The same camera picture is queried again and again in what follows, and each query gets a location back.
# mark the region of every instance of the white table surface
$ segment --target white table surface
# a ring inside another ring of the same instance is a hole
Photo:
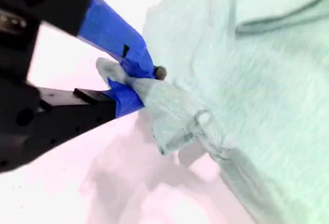
[[[106,1],[141,32],[147,10],[161,0]],[[104,90],[95,62],[106,56],[43,25],[29,81]],[[252,223],[218,166],[199,154],[193,146],[163,157],[145,112],[132,114],[0,175],[0,223]]]

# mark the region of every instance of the light green cloth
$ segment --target light green cloth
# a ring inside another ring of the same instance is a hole
[[[163,0],[144,36],[159,147],[200,141],[259,223],[329,223],[329,0]]]

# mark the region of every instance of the black metal bracket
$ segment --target black metal bracket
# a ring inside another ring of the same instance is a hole
[[[100,91],[40,88],[38,94],[33,87],[24,87],[31,97],[36,94],[33,100],[41,97],[40,105],[34,111],[29,102],[20,100],[16,116],[12,109],[8,110],[8,117],[15,119],[7,123],[7,132],[0,135],[0,139],[5,138],[0,143],[0,172],[30,163],[54,147],[115,119],[116,102]]]

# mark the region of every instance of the crumpled cloth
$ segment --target crumpled cloth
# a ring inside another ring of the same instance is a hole
[[[138,93],[164,154],[201,142],[258,223],[325,224],[328,28],[329,0],[163,0],[143,35],[167,82],[103,74]]]

